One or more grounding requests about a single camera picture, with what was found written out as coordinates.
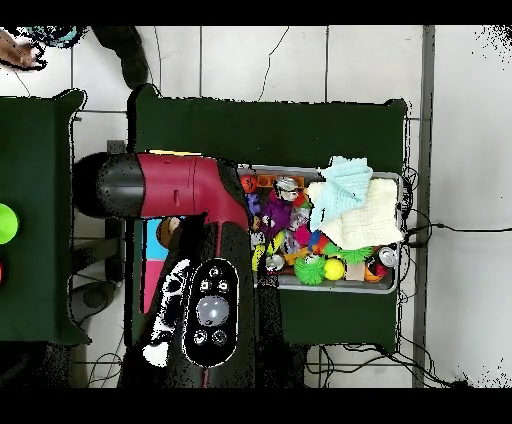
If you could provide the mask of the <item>person's hand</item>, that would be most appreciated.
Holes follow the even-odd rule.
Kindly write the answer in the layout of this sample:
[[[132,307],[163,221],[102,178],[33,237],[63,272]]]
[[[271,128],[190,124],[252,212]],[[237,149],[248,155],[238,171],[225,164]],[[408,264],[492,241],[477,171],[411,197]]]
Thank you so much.
[[[19,70],[41,70],[46,66],[40,61],[41,51],[33,43],[16,41],[8,32],[0,31],[0,62],[2,65]]]

